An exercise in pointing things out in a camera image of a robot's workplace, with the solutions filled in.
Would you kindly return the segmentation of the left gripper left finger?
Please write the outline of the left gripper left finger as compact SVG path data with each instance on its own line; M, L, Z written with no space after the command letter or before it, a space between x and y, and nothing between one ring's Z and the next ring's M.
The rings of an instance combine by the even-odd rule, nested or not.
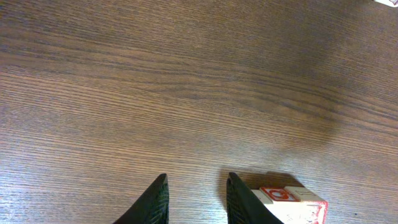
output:
M169 184L160 174L114 224L168 224Z

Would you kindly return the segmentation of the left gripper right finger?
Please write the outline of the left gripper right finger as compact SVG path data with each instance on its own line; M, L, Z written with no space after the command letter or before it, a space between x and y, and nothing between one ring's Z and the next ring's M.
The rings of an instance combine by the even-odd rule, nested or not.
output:
M228 224L283 224L234 172L226 183L226 205Z

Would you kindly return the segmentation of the red Q wooden block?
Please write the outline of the red Q wooden block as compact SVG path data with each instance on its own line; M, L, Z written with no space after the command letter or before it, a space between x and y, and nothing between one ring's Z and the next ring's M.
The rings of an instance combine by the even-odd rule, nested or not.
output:
M328 211L328 202L305 187L284 188L298 199L298 217L295 221L304 224L324 224Z

